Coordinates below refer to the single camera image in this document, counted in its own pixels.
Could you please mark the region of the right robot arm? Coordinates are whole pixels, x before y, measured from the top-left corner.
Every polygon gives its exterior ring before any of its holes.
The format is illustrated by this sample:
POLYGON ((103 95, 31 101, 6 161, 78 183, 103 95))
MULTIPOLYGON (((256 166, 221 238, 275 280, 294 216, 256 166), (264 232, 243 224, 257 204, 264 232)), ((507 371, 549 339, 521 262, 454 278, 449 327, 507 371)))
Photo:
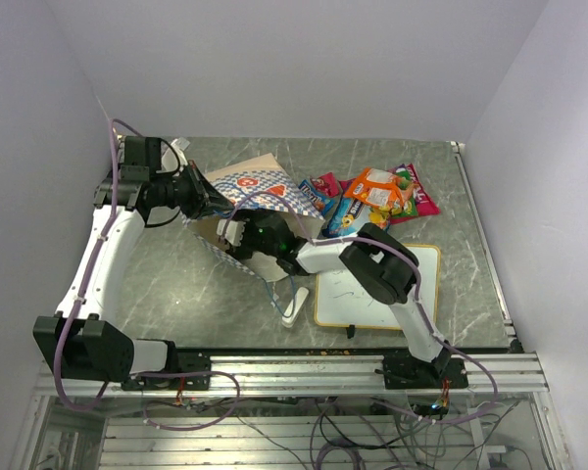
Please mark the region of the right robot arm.
POLYGON ((244 210, 225 223, 222 237, 234 258, 262 254, 291 276, 347 271, 373 300, 392 311, 415 359, 414 379, 430 388, 446 377, 449 344, 420 299, 417 256, 378 226, 367 223, 347 237, 306 240, 275 212, 244 210))

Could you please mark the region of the blue snack bag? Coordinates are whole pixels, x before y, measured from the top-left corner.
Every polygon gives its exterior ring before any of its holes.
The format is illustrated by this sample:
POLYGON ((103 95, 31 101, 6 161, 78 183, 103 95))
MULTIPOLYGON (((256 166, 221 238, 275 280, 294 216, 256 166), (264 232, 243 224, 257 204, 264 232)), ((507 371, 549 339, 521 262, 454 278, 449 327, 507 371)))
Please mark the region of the blue snack bag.
POLYGON ((342 196, 330 220, 322 229, 322 235, 325 238, 349 236, 359 232, 368 223, 386 231, 390 225, 390 217, 360 200, 342 196))

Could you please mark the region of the red snack packet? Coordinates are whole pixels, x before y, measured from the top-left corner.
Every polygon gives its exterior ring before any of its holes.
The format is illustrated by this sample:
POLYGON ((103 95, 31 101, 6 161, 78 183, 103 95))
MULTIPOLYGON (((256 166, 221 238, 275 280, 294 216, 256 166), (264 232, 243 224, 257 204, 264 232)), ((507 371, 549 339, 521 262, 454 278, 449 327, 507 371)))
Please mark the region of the red snack packet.
POLYGON ((323 196, 335 198, 341 194, 341 187, 332 172, 310 179, 312 186, 323 196))

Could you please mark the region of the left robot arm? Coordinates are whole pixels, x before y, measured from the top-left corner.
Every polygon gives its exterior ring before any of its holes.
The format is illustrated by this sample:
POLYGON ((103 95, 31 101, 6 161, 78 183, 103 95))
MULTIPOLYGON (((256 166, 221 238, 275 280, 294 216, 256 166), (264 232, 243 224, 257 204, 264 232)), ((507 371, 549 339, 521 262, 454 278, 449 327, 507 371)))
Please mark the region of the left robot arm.
POLYGON ((125 269, 156 208, 198 219, 233 205, 192 161, 163 168, 168 141, 127 136, 123 159, 96 189, 91 232, 66 295, 51 316, 40 316, 33 338, 54 378, 121 383, 145 372, 159 389, 179 379, 175 345, 137 340, 116 326, 125 269))

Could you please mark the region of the orange snack packet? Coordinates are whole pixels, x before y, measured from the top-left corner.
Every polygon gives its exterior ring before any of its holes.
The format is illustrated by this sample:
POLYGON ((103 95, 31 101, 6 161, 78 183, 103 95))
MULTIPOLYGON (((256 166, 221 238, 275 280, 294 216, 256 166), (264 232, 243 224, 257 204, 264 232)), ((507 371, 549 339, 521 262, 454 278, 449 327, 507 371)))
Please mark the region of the orange snack packet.
POLYGON ((345 191, 345 196, 360 200, 379 210, 385 197, 389 195, 388 188, 392 177, 393 174, 389 171, 366 167, 353 179, 345 191))

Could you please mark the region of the pink snack bag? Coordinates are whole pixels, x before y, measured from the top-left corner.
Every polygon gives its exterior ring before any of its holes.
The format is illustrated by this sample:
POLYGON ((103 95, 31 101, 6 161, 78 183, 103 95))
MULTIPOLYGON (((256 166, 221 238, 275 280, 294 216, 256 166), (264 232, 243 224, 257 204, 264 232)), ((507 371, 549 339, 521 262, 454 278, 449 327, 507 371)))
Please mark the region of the pink snack bag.
MULTIPOLYGON (((436 215, 436 214, 440 213, 440 210, 438 209, 437 205, 433 202, 433 200, 429 197, 429 195, 427 194, 425 189, 422 187, 420 180, 417 176, 416 169, 412 164, 400 164, 399 166, 395 166, 391 169, 387 169, 386 171, 391 172, 393 169, 395 169, 396 167, 400 167, 400 166, 405 166, 407 168, 408 172, 410 173, 410 175, 416 180, 416 182, 419 183, 419 188, 415 192, 417 214, 416 214, 416 216, 413 216, 413 217, 391 217, 391 216, 389 216, 390 221, 392 223, 400 223, 401 221, 407 220, 410 218, 417 218, 420 216, 428 216, 428 215, 436 215)), ((345 191, 347 190, 349 185, 352 183, 353 179, 354 178, 352 178, 350 180, 340 181, 340 186, 343 190, 344 196, 345 196, 345 191)))

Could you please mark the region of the green yellow candy bag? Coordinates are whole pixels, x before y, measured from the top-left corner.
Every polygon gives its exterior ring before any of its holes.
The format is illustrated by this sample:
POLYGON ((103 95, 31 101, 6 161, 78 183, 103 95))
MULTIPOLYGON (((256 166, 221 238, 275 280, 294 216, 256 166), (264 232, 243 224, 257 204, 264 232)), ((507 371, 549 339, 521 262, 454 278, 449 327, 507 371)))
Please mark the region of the green yellow candy bag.
POLYGON ((410 175, 405 166, 391 171, 393 177, 389 185, 389 195, 379 207, 391 217, 413 217, 417 215, 416 195, 419 183, 410 175))

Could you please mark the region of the blue candy packet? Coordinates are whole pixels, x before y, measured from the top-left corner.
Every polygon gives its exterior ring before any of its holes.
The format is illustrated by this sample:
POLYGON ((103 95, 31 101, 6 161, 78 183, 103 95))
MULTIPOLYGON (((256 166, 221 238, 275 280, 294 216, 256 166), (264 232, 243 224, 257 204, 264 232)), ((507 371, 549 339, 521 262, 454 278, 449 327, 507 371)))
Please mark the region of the blue candy packet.
POLYGON ((327 198, 318 192, 310 182, 310 179, 304 179, 299 185, 300 191, 311 201, 315 209, 321 215, 327 215, 334 205, 334 198, 327 198))

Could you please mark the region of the checkered paper bag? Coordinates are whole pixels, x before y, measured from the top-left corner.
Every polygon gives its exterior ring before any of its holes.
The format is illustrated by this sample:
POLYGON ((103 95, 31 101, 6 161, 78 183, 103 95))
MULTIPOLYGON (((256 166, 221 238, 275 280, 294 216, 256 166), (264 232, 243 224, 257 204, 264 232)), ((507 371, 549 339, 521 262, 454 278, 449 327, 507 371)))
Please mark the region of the checkered paper bag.
MULTIPOLYGON (((212 171, 206 178, 240 212, 277 214, 298 236, 317 237, 324 225, 321 212, 271 153, 212 171)), ((219 240, 217 228, 225 225, 227 215, 229 210, 217 210, 197 219, 183 216, 181 220, 218 260, 266 282, 286 278, 275 258, 252 255, 248 260, 238 260, 226 252, 228 244, 219 240)))

